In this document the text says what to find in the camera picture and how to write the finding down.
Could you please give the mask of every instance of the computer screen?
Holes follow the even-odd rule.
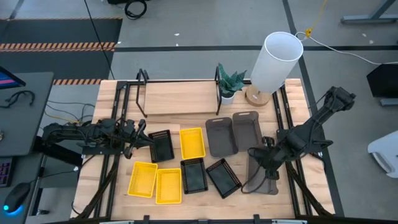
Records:
[[[25,82],[0,66],[0,90],[20,86],[25,86]]]

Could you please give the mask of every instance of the computer mouse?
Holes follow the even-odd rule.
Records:
[[[7,213],[15,212],[24,203],[29,194],[30,183],[20,183],[16,185],[6,197],[3,210]]]

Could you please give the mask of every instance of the black plastic basket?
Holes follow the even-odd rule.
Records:
[[[181,161],[184,194],[193,194],[208,190],[205,163],[202,158]]]
[[[155,144],[150,146],[150,158],[152,163],[163,162],[174,159],[172,138],[170,130],[150,133],[148,136],[154,140]]]
[[[242,187],[236,174],[232,171],[225,159],[220,159],[206,169],[211,181],[217,188],[221,198],[230,196],[233,192]]]

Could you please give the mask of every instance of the metal table leg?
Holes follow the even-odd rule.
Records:
[[[352,23],[378,23],[378,22],[396,22],[398,20],[398,14],[386,14],[383,15],[388,8],[396,0],[386,0],[381,6],[371,15],[358,15],[358,16],[343,16],[341,18],[342,24],[352,24]]]

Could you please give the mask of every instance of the floor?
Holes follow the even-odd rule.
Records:
[[[0,18],[9,17],[18,2],[23,4],[16,18],[88,17],[83,0],[0,0]],[[87,2],[93,17],[124,17],[123,5],[112,6],[100,0]],[[234,46],[260,46],[266,35],[275,31],[292,32],[295,28],[303,31],[317,19],[322,2],[151,0],[147,2],[148,11],[143,18],[123,20],[120,50],[114,54],[112,71],[117,79],[132,79],[140,68],[146,69],[151,78],[211,78],[220,62],[227,72],[247,69],[250,74],[259,51]],[[396,24],[340,23],[342,16],[369,14],[381,2],[383,0],[329,1],[312,37],[332,46],[371,46],[370,51],[359,49],[352,53],[377,62],[398,61],[396,50],[378,50],[377,47],[396,45]],[[284,3],[290,6],[292,21],[287,19]],[[398,3],[388,12],[397,14]],[[316,45],[311,40],[303,44]],[[201,48],[219,45],[230,48]],[[367,153],[370,142],[398,129],[398,108],[382,108],[371,95],[366,75],[375,68],[375,65],[336,52],[306,50],[290,77],[303,78],[309,102],[319,99],[332,85],[342,86],[357,95],[353,109],[334,115],[324,125],[326,138],[334,141],[329,153],[343,211],[346,217],[398,220],[394,209],[398,206],[398,181],[387,177]],[[97,92],[98,85],[60,85],[53,87],[50,99],[93,104]],[[81,114],[81,105],[51,105],[76,116]],[[49,108],[47,112],[67,116]],[[85,114],[92,112],[89,107],[85,110]],[[52,122],[59,121],[44,116],[41,127]],[[79,150],[74,142],[64,144]],[[48,174],[71,169],[50,159],[46,166]],[[70,216],[76,180],[76,174],[47,179],[43,184],[52,188],[44,191],[40,208],[49,209],[51,213],[29,217],[27,223],[66,220]],[[51,199],[54,195],[62,197]]]

